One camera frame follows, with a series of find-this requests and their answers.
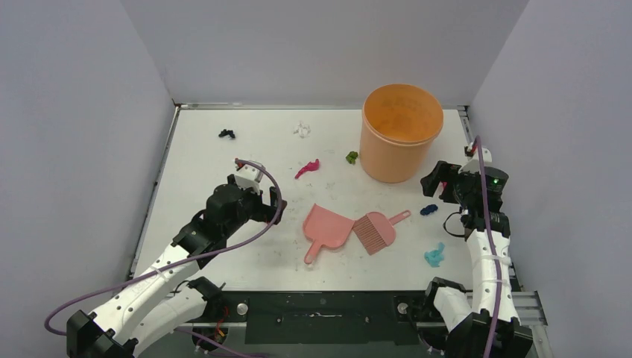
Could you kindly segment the dark blue paper scrap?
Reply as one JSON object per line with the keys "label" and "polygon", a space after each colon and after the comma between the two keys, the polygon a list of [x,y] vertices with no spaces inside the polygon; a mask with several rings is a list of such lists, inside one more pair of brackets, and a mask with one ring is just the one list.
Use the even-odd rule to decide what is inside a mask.
{"label": "dark blue paper scrap", "polygon": [[425,206],[424,208],[422,208],[420,210],[420,215],[422,216],[429,216],[432,213],[435,213],[438,210],[438,205],[436,204],[429,204],[427,206]]}

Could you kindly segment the pink plastic dustpan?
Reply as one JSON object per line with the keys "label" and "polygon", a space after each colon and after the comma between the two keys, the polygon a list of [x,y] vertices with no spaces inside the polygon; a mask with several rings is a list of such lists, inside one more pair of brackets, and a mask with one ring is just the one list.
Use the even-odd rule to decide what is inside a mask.
{"label": "pink plastic dustpan", "polygon": [[314,204],[303,222],[303,234],[311,242],[303,262],[312,264],[323,248],[335,250],[342,247],[354,224],[353,219]]}

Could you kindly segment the pink plastic hand brush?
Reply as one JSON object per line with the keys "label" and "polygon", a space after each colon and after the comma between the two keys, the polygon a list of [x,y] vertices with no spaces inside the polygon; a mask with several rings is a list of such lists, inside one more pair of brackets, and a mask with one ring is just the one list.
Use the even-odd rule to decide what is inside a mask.
{"label": "pink plastic hand brush", "polygon": [[366,252],[373,255],[393,244],[396,238],[394,226],[410,215],[409,210],[404,210],[390,218],[383,213],[369,212],[355,221],[353,232]]}

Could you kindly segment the cyan paper scrap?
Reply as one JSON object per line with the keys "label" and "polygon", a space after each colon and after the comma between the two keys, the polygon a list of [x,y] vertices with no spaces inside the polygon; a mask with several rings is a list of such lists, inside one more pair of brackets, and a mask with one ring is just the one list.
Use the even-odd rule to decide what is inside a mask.
{"label": "cyan paper scrap", "polygon": [[444,248],[445,245],[442,242],[439,242],[436,249],[424,253],[425,261],[432,268],[438,268],[441,262],[445,260],[443,255]]}

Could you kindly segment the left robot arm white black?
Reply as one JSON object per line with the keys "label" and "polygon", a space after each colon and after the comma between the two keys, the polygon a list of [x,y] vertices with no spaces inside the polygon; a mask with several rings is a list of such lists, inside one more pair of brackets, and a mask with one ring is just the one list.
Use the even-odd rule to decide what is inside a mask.
{"label": "left robot arm white black", "polygon": [[221,289],[195,274],[230,251],[227,240],[244,224],[265,224],[258,239],[280,222],[287,202],[278,183],[269,189],[269,204],[259,188],[268,175],[251,165],[229,175],[142,275],[115,286],[101,306],[74,313],[66,322],[67,356],[137,357],[187,321],[219,317]]}

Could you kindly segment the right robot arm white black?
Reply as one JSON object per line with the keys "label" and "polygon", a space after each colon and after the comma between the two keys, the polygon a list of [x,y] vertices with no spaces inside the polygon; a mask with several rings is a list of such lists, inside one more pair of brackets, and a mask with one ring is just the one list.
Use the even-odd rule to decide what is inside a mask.
{"label": "right robot arm white black", "polygon": [[508,175],[485,166],[474,172],[440,160],[421,178],[423,194],[459,204],[463,239],[469,249],[473,287],[434,278],[421,300],[423,314],[443,320],[444,333],[421,330],[420,336],[446,357],[526,357],[531,329],[522,325],[514,305],[509,268],[510,223],[501,211]]}

